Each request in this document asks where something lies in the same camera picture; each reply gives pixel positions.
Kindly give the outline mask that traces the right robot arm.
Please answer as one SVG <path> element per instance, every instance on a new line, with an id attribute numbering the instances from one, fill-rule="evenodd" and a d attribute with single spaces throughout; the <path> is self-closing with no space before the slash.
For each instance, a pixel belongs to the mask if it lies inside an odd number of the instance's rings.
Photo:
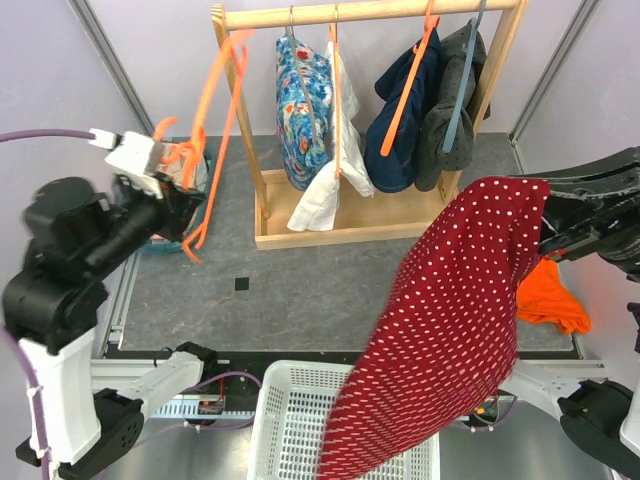
<path id="1" fill-rule="evenodd" d="M 575 261 L 591 254 L 639 280 L 639 149 L 540 174 L 551 197 L 540 254 Z M 639 476 L 639 391 L 610 379 L 561 377 L 517 361 L 501 386 L 555 418 L 581 451 L 619 476 Z"/>

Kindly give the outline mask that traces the red polka dot skirt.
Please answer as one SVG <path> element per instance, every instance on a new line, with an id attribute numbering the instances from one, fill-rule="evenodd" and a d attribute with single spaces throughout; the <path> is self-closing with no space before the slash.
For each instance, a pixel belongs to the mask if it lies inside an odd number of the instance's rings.
<path id="1" fill-rule="evenodd" d="M 547 182 L 488 177 L 402 260 L 329 415 L 318 475 L 355 479 L 480 406 L 517 357 L 516 291 L 536 266 Z"/>

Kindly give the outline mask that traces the white plastic basket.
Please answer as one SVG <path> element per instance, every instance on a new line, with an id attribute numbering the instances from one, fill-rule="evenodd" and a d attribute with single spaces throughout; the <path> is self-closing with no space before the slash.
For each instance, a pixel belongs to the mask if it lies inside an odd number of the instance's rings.
<path id="1" fill-rule="evenodd" d="M 249 479 L 314 479 L 325 422 L 350 365 L 280 360 L 259 392 Z"/>

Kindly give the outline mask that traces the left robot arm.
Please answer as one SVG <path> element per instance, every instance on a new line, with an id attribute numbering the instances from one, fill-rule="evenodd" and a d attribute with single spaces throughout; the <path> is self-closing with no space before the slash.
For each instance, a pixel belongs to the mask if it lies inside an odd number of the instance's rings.
<path id="1" fill-rule="evenodd" d="M 58 479 L 89 479 L 135 445 L 144 422 L 190 388 L 219 382 L 215 351 L 192 342 L 124 388 L 92 388 L 105 279 L 152 236 L 182 237 L 204 194 L 156 174 L 158 194 L 118 175 L 118 204 L 81 177 L 43 186 L 25 210 L 31 240 L 2 295 L 5 328 L 27 363 L 31 436 L 17 457 Z"/>

